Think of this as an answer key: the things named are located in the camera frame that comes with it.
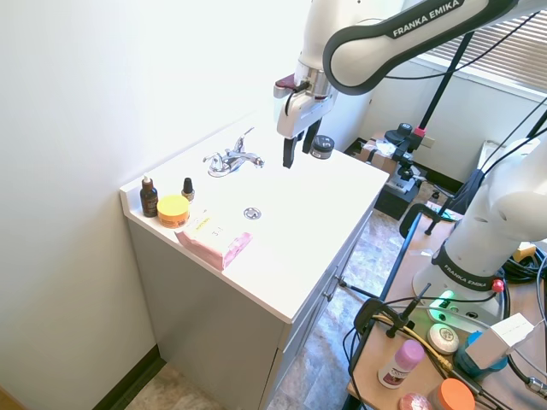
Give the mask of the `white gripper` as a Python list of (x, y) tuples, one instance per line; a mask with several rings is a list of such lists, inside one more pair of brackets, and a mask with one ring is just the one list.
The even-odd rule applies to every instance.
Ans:
[(277, 132), (283, 136), (283, 167), (291, 168), (294, 162), (297, 135), (306, 131), (303, 153), (308, 154), (321, 126), (321, 119), (327, 115), (336, 102), (336, 91), (324, 100), (316, 100), (305, 93), (291, 98), (289, 108), (282, 108), (279, 114)]

